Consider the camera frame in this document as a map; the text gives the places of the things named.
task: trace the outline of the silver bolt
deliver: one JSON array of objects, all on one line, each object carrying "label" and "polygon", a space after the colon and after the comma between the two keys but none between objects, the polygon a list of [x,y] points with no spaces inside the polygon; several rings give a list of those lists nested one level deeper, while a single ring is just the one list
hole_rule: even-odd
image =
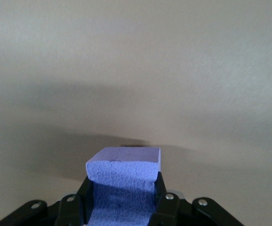
[{"label": "silver bolt", "polygon": [[35,203],[31,206],[32,209],[36,209],[41,205],[41,202]]},{"label": "silver bolt", "polygon": [[171,194],[171,193],[167,193],[167,194],[165,195],[165,197],[166,197],[166,199],[168,199],[168,200],[173,200],[173,199],[174,199],[174,195]]},{"label": "silver bolt", "polygon": [[207,205],[208,205],[208,202],[207,202],[205,199],[199,199],[198,203],[199,203],[201,206],[207,206]]},{"label": "silver bolt", "polygon": [[75,196],[71,196],[71,197],[67,198],[67,202],[71,202],[71,201],[73,201],[73,200],[74,200],[74,198],[75,198]]}]

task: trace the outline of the beige wall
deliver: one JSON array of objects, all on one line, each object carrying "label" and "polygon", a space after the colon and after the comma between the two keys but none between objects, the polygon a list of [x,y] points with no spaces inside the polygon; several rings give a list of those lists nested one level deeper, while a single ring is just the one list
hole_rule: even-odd
[{"label": "beige wall", "polygon": [[0,219],[114,145],[272,225],[272,1],[0,1]]}]

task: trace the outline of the blue sponge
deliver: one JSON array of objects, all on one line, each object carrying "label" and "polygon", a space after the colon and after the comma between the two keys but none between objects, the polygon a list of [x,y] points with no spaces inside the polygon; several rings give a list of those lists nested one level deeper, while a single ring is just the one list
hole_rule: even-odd
[{"label": "blue sponge", "polygon": [[94,182],[90,226],[146,226],[155,211],[158,147],[108,147],[86,163]]}]

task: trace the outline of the blue foam block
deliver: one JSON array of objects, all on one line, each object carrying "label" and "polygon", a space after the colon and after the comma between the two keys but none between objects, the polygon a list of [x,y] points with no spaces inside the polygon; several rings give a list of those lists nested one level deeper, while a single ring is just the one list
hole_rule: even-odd
[{"label": "blue foam block", "polygon": [[108,147],[86,163],[94,181],[90,226],[146,226],[155,211],[158,147]]}]

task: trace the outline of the robotic hand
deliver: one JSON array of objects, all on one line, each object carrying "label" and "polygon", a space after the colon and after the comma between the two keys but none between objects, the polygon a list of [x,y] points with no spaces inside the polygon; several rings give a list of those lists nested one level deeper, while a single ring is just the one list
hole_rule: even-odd
[{"label": "robotic hand", "polygon": [[159,148],[105,148],[86,168],[88,176],[76,194],[49,207],[29,201],[0,226],[243,226],[210,198],[190,204],[167,192]]}]

